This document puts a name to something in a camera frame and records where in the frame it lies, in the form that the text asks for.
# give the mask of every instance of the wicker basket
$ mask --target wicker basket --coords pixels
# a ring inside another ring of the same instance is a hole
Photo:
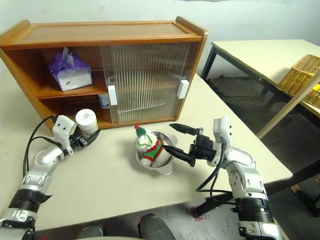
[[[320,57],[307,54],[284,76],[277,88],[294,96],[320,69]],[[303,101],[320,108],[320,90],[312,89]]]

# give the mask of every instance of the floor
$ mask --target floor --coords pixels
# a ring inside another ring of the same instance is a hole
[[[220,77],[209,80],[208,84],[254,133],[257,133],[284,105],[284,102],[279,102],[270,109],[264,109],[272,93],[269,92],[265,97],[261,97],[263,87],[254,79]],[[295,111],[283,119],[262,141],[292,172],[320,158],[319,128]],[[300,186],[312,198],[320,194],[319,183],[314,177],[302,182]],[[270,196],[270,201],[275,206],[274,216],[289,239],[320,239],[320,218],[313,217],[290,189]],[[238,217],[230,211],[230,206],[221,206],[207,213],[202,220],[197,220],[191,215],[190,209],[199,204],[201,202],[188,202],[102,219],[93,223],[46,230],[37,232],[37,239],[75,239],[82,228],[96,224],[106,228],[107,236],[138,237],[137,224],[141,216],[147,213],[161,217],[177,240],[243,239],[238,234]]]

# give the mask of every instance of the green hat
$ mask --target green hat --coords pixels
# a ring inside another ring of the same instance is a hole
[[[146,134],[146,130],[142,127],[140,127],[139,125],[135,125],[134,126],[136,135],[138,136],[138,138],[140,138],[141,136]]]

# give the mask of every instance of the white wall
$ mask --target white wall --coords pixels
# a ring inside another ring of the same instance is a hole
[[[208,40],[197,72],[212,41],[305,39],[320,45],[320,0],[291,3],[181,0],[0,0],[0,30],[22,19],[31,23],[80,21],[174,20],[183,16],[206,28]],[[239,75],[217,59],[214,76]]]

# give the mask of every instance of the ribbed glass panel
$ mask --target ribbed glass panel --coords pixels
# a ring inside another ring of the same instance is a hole
[[[110,108],[112,122],[175,117],[180,81],[189,79],[194,61],[189,48],[189,42],[102,46],[106,83],[115,85],[118,102]]]

